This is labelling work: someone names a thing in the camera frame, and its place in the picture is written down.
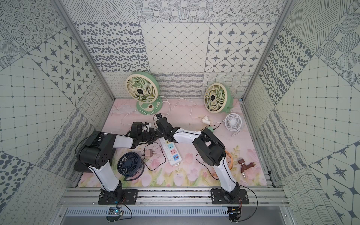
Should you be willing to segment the white power strip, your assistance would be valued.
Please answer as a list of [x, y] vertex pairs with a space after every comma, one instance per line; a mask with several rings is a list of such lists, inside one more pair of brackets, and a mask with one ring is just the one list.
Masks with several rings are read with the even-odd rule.
[[164, 138], [160, 138], [161, 146], [164, 150], [164, 153], [169, 160], [169, 164], [171, 166], [178, 166], [182, 161], [179, 151], [177, 150], [175, 144], [173, 142], [169, 142]]

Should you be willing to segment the pink USB charger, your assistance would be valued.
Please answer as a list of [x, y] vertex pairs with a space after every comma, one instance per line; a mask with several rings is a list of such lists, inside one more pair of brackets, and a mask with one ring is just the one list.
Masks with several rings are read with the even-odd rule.
[[153, 149], [144, 150], [145, 157], [153, 157], [154, 151]]

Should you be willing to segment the black pad under left arm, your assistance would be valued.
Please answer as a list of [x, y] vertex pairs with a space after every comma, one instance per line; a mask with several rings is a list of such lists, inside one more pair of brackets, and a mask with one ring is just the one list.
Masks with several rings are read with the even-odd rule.
[[80, 173], [90, 173], [91, 170], [86, 166], [83, 165], [79, 160], [76, 161], [74, 165], [74, 170]]

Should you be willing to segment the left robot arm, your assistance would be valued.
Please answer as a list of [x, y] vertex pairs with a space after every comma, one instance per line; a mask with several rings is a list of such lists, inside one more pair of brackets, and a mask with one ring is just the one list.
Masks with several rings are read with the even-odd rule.
[[157, 137], [156, 130], [151, 124], [134, 122], [125, 135], [94, 131], [78, 144], [75, 155], [78, 162], [98, 178], [103, 192], [115, 194], [121, 189], [121, 182], [110, 165], [114, 149], [134, 149], [141, 144], [153, 143]]

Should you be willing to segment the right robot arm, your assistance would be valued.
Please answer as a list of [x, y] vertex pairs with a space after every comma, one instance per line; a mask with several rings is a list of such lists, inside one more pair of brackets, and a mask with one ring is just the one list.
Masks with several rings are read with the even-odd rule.
[[194, 145], [202, 160], [215, 170], [228, 202], [234, 200], [241, 188], [231, 175], [226, 162], [224, 144], [214, 135], [213, 131], [205, 128], [203, 131], [188, 131], [180, 127], [173, 127], [166, 117], [160, 113], [156, 115], [157, 134], [165, 140], [174, 143], [186, 143]]

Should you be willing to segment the large green fan with base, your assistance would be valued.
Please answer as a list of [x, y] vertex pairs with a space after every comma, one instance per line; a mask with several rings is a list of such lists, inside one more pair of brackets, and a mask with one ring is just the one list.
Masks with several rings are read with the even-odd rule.
[[160, 87], [151, 74], [134, 72], [126, 79], [125, 87], [129, 95], [137, 101], [136, 108], [139, 113], [153, 115], [162, 108]]

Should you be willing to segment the green cream desk fan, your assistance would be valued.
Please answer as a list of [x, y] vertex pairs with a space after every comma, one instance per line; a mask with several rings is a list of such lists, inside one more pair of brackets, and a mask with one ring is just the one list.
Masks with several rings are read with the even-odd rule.
[[210, 113], [230, 113], [233, 108], [233, 97], [223, 84], [213, 83], [205, 92], [204, 105]]

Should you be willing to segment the small white fan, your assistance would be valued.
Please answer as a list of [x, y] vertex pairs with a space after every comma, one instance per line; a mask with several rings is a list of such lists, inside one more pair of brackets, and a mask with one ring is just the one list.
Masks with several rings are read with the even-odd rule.
[[243, 128], [243, 119], [236, 113], [230, 113], [224, 119], [225, 127], [232, 132], [240, 131]]

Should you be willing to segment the orange small fan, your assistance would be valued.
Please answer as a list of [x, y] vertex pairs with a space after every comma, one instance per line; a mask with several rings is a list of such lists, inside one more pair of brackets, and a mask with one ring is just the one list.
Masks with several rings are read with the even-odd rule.
[[229, 169], [231, 170], [233, 168], [233, 156], [228, 151], [225, 151], [226, 153], [226, 162], [228, 164]]

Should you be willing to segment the floral pink table mat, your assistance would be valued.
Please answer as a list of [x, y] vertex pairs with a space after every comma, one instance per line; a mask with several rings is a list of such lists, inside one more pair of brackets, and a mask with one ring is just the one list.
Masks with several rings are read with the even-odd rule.
[[[174, 127], [190, 131], [200, 131], [205, 127], [202, 118], [208, 116], [214, 133], [225, 145], [226, 151], [233, 156], [232, 175], [244, 186], [267, 186], [270, 183], [268, 174], [263, 170], [259, 156], [253, 144], [248, 126], [244, 125], [240, 132], [229, 131], [223, 120], [225, 113], [209, 113], [203, 105], [203, 100], [171, 99], [164, 103], [161, 114], [168, 118]], [[118, 99], [114, 102], [108, 118], [103, 126], [107, 133], [124, 135], [133, 122], [151, 123], [153, 117], [142, 115], [136, 111], [134, 100]], [[146, 157], [146, 168], [142, 176], [134, 181], [124, 182], [126, 187], [175, 187], [175, 186], [218, 186], [219, 181], [214, 169], [204, 163], [192, 144], [177, 144], [182, 161], [178, 166], [171, 166], [164, 158], [157, 144], [141, 145], [135, 152], [144, 155], [144, 150], [153, 149], [153, 157]], [[255, 162], [256, 166], [245, 171], [246, 178], [241, 174], [238, 160], [243, 158], [246, 164]]]

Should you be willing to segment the white cylindrical adapter plug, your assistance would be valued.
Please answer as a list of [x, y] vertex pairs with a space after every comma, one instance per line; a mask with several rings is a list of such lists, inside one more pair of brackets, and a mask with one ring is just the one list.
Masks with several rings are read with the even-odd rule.
[[211, 121], [210, 121], [210, 119], [209, 119], [208, 116], [204, 116], [204, 117], [202, 118], [202, 123], [204, 123], [204, 124], [206, 124], [206, 125], [211, 125]]

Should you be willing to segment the brown red small object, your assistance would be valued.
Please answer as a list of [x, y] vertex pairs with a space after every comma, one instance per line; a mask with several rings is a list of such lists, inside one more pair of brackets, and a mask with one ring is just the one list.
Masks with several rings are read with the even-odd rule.
[[256, 166], [256, 163], [255, 162], [250, 162], [249, 164], [246, 164], [245, 163], [245, 160], [243, 158], [240, 158], [238, 160], [238, 163], [239, 165], [241, 166], [241, 174], [244, 178], [246, 178], [246, 173], [245, 171], [250, 169], [250, 168], [253, 168]]

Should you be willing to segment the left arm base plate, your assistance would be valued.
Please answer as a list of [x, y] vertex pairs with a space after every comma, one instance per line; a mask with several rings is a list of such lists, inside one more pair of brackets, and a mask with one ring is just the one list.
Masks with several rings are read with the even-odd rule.
[[99, 205], [117, 205], [124, 203], [126, 205], [135, 205], [138, 196], [138, 189], [117, 189], [109, 192], [101, 189], [99, 195]]

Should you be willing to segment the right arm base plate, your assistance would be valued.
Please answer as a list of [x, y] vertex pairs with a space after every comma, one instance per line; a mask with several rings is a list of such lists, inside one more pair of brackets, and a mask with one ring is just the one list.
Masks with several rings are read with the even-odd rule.
[[239, 189], [235, 193], [228, 193], [223, 189], [212, 188], [210, 193], [212, 204], [249, 204], [248, 194], [244, 189]]

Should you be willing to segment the aluminium mounting rail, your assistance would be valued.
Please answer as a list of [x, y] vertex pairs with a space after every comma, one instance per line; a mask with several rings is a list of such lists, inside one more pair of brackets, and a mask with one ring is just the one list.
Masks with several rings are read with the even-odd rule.
[[[129, 206], [211, 206], [220, 194], [212, 194], [211, 187], [137, 187], [133, 194], [131, 188], [125, 188], [126, 197], [120, 203]], [[242, 205], [250, 206], [290, 206], [282, 188], [242, 187]], [[99, 188], [68, 188], [60, 199], [60, 206], [96, 207], [100, 199]]]

